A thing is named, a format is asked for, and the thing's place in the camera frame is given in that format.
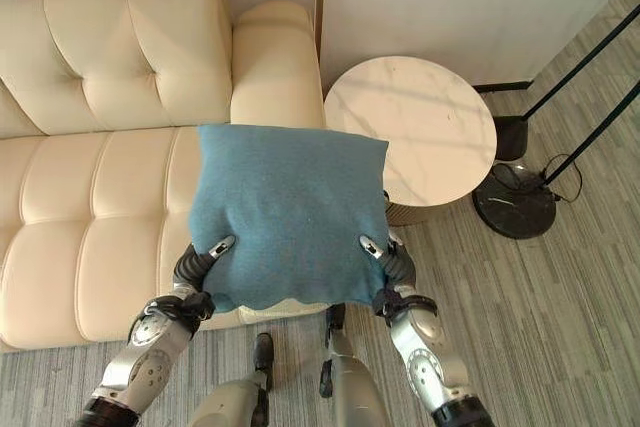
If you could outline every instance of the floor lamp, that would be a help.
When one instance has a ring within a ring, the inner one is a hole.
[[[639,13],[640,5],[636,6],[607,37],[526,114],[494,119],[498,133],[498,154],[496,155],[498,160],[516,160],[524,155],[527,148],[528,119],[593,60]],[[640,80],[584,142],[549,175],[547,175],[546,169],[542,173],[532,173],[522,166],[494,165],[485,180],[473,191],[473,203],[482,220],[496,232],[514,239],[537,237],[549,230],[555,221],[555,204],[559,200],[559,196],[549,189],[549,184],[557,179],[629,107],[639,93]]]

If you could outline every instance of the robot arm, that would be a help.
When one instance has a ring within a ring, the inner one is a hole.
[[[152,299],[133,322],[127,345],[109,363],[76,427],[133,427],[169,380],[173,363],[214,311],[201,292],[205,275],[234,244],[230,236],[197,254],[193,245],[178,260],[173,290]]]
[[[387,274],[387,287],[373,303],[384,317],[391,338],[404,361],[411,389],[438,427],[494,427],[469,382],[462,359],[445,336],[438,308],[415,290],[415,265],[393,233],[387,251],[366,236],[365,251]]]

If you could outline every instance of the sofa cushion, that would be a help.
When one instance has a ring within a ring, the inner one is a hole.
[[[193,127],[0,141],[0,347],[123,339],[171,289],[200,170]],[[316,312],[216,314],[204,329]]]
[[[199,132],[203,169],[189,220],[193,245],[204,253],[236,236],[205,278],[216,308],[264,309],[286,298],[371,304],[384,273],[359,237],[387,240],[387,143],[247,125]]]
[[[224,122],[231,90],[222,0],[0,0],[5,137]]]

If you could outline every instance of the striped carpet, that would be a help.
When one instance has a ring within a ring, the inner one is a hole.
[[[532,105],[639,1],[610,0],[528,91],[486,94],[493,113]],[[615,106],[640,76],[639,49],[636,22],[534,117],[525,158],[530,168],[570,152]],[[419,266],[419,288],[440,304],[447,331],[500,426],[640,425],[638,104],[579,160],[584,192],[575,203],[558,205],[545,236],[516,242],[494,234],[468,197],[399,229]],[[568,174],[553,187],[570,195],[575,178]],[[382,321],[350,307],[347,323],[395,425],[431,425]],[[332,425],[330,401],[317,395],[321,315],[197,334],[142,425],[186,425],[215,385],[247,372],[260,330],[270,331],[277,346],[271,425]],[[68,425],[120,346],[0,357],[0,424]]]

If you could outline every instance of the tufted sofa backrest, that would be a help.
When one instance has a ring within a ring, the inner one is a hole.
[[[0,0],[0,138],[229,120],[223,0]]]

